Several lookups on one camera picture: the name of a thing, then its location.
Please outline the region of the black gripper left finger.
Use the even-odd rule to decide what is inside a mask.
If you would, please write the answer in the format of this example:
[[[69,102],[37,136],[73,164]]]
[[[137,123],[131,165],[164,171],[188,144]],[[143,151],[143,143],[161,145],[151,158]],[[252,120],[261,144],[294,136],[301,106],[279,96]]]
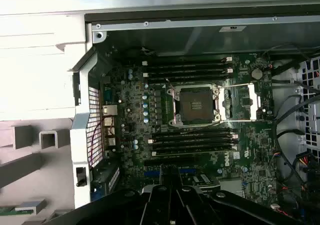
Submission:
[[[161,165],[160,184],[138,192],[128,188],[69,211],[47,225],[168,225],[170,224],[171,166]]]

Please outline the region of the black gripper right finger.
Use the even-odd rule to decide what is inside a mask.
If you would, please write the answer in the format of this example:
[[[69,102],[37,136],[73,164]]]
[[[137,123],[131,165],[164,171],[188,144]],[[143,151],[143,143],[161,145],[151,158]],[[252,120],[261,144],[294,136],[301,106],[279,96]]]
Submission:
[[[170,167],[170,186],[176,200],[172,214],[177,225],[299,225],[288,215],[256,204],[226,190],[209,195],[183,185],[179,169]]]

